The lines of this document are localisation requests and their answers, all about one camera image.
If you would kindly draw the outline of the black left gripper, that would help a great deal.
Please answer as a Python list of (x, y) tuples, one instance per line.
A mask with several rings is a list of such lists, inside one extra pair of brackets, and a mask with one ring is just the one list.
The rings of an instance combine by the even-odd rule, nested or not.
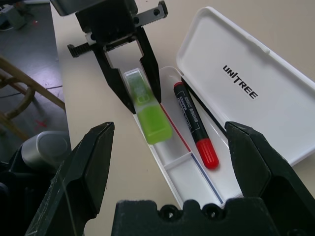
[(112, 67), (106, 52), (136, 40), (142, 53), (142, 68), (155, 98), (161, 102), (158, 62), (143, 27), (167, 15), (168, 9), (163, 0), (156, 7), (141, 13), (138, 13), (134, 0), (105, 0), (75, 13), (87, 42), (79, 46), (69, 44), (68, 50), (74, 58), (93, 50), (110, 89), (134, 113), (134, 105), (121, 72)]

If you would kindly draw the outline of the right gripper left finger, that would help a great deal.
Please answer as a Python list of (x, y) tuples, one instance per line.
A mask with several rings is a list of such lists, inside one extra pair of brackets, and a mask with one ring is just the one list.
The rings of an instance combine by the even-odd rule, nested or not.
[(32, 219), (27, 236), (82, 236), (100, 212), (111, 160), (115, 125), (90, 129), (61, 163)]

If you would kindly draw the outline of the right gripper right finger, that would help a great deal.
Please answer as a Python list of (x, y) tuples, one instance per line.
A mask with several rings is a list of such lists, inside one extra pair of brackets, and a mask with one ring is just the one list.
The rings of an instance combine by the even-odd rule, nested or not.
[(228, 121), (225, 129), (233, 171), (257, 230), (313, 236), (315, 199), (290, 164), (253, 128)]

